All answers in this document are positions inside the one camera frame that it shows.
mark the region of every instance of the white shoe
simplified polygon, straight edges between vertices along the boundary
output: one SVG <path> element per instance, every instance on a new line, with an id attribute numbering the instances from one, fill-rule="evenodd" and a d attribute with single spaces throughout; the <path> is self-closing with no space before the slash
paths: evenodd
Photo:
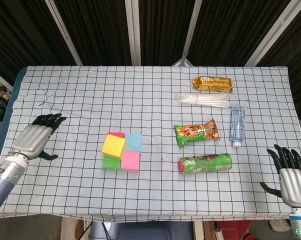
<path id="1" fill-rule="evenodd" d="M 268 225 L 275 232 L 287 232 L 292 229 L 286 219 L 269 220 Z"/>

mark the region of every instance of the pink cube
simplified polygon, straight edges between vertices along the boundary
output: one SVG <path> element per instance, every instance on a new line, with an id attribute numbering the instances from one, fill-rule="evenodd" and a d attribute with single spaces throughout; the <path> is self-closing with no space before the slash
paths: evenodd
<path id="1" fill-rule="evenodd" d="M 120 137 L 122 139 L 125 138 L 125 133 L 123 133 L 123 132 L 108 132 L 107 134 L 110 134 L 110 135 L 113 135 L 113 136 L 116 136 L 116 137 Z"/>
<path id="2" fill-rule="evenodd" d="M 125 171 L 138 171 L 140 169 L 140 153 L 126 151 L 121 159 L 120 168 Z"/>

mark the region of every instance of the water bottle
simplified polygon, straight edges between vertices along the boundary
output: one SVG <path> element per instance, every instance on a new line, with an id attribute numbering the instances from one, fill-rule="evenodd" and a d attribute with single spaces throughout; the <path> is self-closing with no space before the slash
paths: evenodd
<path id="1" fill-rule="evenodd" d="M 231 124 L 230 124 L 230 140 L 232 146 L 239 148 L 244 141 L 244 122 L 245 110 L 244 108 L 236 107 L 231 109 Z"/>

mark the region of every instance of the green cube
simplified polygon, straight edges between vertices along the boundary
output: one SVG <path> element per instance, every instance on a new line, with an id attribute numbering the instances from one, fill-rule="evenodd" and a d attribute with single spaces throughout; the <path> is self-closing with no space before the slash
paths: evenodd
<path id="1" fill-rule="evenodd" d="M 110 169 L 110 170 L 120 170 L 121 169 L 121 160 L 104 155 L 102 160 L 102 168 L 103 169 Z"/>

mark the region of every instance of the green chip canister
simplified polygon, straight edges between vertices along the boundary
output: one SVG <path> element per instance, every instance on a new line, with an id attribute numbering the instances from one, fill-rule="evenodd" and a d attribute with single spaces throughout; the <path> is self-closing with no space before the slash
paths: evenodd
<path id="1" fill-rule="evenodd" d="M 179 159 L 179 170 L 183 174 L 216 172 L 232 168 L 233 161 L 228 153 L 206 156 L 181 157 Z"/>

